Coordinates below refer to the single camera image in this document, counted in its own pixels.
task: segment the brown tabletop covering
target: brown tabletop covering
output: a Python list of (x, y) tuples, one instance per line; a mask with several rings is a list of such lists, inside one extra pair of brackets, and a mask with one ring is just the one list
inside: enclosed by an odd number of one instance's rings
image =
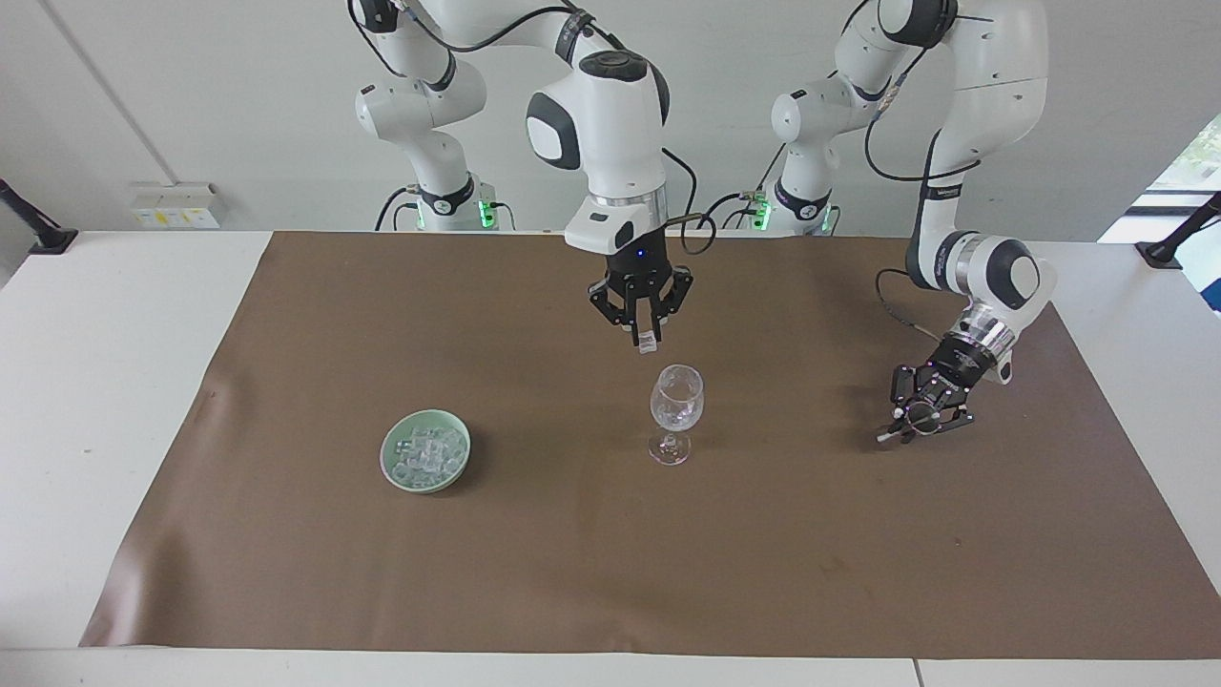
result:
[[(558, 237), (277, 233), (81, 643), (1221, 658), (1221, 600), (1054, 309), (973, 427), (874, 443), (935, 347), (873, 293), (904, 246), (675, 259), (695, 286), (641, 358)], [(886, 284), (934, 329), (962, 306)], [(645, 450), (673, 362), (707, 382), (676, 469)], [(380, 444), (431, 408), (470, 466), (408, 495)]]

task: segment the window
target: window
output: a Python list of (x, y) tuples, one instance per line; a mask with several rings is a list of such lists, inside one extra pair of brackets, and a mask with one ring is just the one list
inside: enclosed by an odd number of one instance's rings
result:
[(1128, 214), (1189, 215), (1217, 190), (1221, 190), (1221, 116), (1204, 127)]

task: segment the wall outlet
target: wall outlet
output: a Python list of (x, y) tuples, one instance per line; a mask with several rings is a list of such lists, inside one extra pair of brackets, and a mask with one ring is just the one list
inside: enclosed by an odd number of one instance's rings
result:
[(132, 200), (132, 215), (143, 228), (170, 228), (170, 220), (158, 209), (161, 195), (137, 195)]
[(133, 185), (132, 214), (144, 228), (221, 228), (226, 207), (208, 183)]

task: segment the green foliage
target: green foliage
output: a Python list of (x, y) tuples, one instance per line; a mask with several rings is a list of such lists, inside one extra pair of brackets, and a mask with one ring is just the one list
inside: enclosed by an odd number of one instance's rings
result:
[(1221, 166), (1221, 116), (1204, 127), (1204, 131), (1187, 146), (1178, 157), (1178, 164), (1184, 162), (1195, 168)]

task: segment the white table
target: white table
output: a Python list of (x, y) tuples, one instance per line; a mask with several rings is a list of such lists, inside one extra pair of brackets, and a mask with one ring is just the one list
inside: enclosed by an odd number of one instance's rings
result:
[[(1221, 685), (1221, 661), (921, 661), (921, 676), (910, 660), (74, 649), (269, 238), (87, 233), (0, 289), (0, 685)], [(1221, 320), (1131, 246), (1033, 248), (1060, 268), (1068, 329), (1219, 584)]]

